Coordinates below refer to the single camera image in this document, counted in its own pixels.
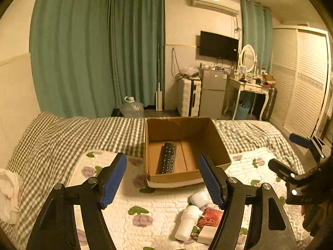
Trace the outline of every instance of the black remote control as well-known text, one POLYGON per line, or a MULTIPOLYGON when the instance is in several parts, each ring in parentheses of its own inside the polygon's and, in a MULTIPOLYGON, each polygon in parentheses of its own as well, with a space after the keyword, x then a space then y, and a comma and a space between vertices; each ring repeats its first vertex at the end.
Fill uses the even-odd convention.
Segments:
POLYGON ((162 156, 159 163, 160 174, 170 174, 174 172, 174 162, 176 159, 176 145, 165 143, 162 147, 162 156))

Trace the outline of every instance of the table leg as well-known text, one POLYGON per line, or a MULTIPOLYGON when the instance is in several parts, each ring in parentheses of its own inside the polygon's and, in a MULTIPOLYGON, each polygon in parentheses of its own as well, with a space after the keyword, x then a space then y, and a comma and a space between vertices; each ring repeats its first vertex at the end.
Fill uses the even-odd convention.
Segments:
POLYGON ((225 104, 225 108, 224 108, 224 111, 223 111, 224 114, 228 111, 228 108, 229 108, 229 95, 231 95, 229 90, 230 90, 230 87, 227 85, 227 87, 225 89, 225 95, 224 95, 224 97, 226 97, 226 99, 227 99, 227 102, 225 104))
POLYGON ((236 100, 236 106, 235 106, 235 111, 234 111, 234 115, 232 116, 232 120, 235 119, 236 116, 236 112, 237 112, 237 107, 238 107, 238 102, 239 102, 239 96, 240 96, 241 90, 238 89, 238 95, 237 95, 237 100, 236 100))
POLYGON ((257 93, 254 94, 254 100, 253 100, 252 108, 251 108, 251 115, 252 115, 252 112, 253 112, 253 108, 254 108, 255 100, 256 100, 256 99, 257 99, 257 93))
POLYGON ((264 110, 265 110, 265 108, 266 108, 266 105, 267 105, 268 99, 269 99, 269 95, 266 94, 265 102, 264 102, 264 106, 263 106, 262 109, 261 109, 261 113, 260 113, 260 117, 259 117, 259 120, 260 120, 260 121, 262 120, 262 119, 261 119, 261 116, 262 116, 262 114, 263 114, 263 112, 264 112, 264 110))

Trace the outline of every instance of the black tv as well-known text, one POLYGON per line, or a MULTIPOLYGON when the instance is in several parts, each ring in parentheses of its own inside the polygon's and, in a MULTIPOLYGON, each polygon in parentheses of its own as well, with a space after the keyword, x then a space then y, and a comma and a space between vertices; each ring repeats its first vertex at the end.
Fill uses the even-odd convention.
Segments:
POLYGON ((238 40, 228 36, 201 31, 199 54, 237 62, 238 40))

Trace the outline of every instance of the bed sheet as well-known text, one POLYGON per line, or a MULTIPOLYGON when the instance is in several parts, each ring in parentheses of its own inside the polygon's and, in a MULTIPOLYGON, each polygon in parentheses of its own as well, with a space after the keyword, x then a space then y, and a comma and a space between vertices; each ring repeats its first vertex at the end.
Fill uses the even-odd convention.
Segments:
MULTIPOLYGON (((229 154, 266 147, 277 159, 304 173, 302 164, 281 133, 268 122, 214 121, 229 154)), ((80 156, 88 150, 124 152, 143 157, 145 119, 106 117, 64 119, 42 112, 25 131, 7 169, 23 180, 16 225, 0 221, 18 250, 24 250, 38 213, 52 187, 68 185, 80 156)))
MULTIPOLYGON (((90 176, 97 175, 102 167, 112 163, 115 156, 116 153, 111 152, 87 151, 78 161, 69 186, 82 184, 90 176)), ((242 183, 253 186, 260 186, 263 182, 272 185, 288 215, 301 249, 305 242, 309 241, 309 233, 302 228, 301 207, 285 204, 285 183, 268 168, 268 161, 275 158, 275 155, 267 148, 262 147, 231 156, 234 161, 226 170, 229 177, 236 177, 242 183)), ((182 212, 189 204, 189 196, 196 191, 206 193, 209 197, 208 207, 219 209, 213 204, 204 183, 173 189, 155 190, 149 188, 145 180, 143 160, 129 157, 127 170, 114 201, 102 211, 117 250, 176 250, 183 248, 207 250, 207 245, 197 243, 192 236, 186 242, 177 241, 174 238, 182 212)), ((80 206, 75 206, 74 211, 81 249, 89 250, 80 206)), ((251 206, 245 206, 236 250, 244 248, 250 215, 251 206)))

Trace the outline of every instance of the cardboard box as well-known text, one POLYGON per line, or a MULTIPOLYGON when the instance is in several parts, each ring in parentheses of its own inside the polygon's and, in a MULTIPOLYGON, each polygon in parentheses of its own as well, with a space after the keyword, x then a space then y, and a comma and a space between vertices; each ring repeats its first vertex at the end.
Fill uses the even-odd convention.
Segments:
POLYGON ((207 117, 147 119, 144 149, 147 182, 152 188, 175 188, 203 182, 198 169, 199 155, 202 153, 208 155, 223 170, 231 164, 214 123, 207 117), (177 146, 172 174, 158 174, 165 142, 177 146))

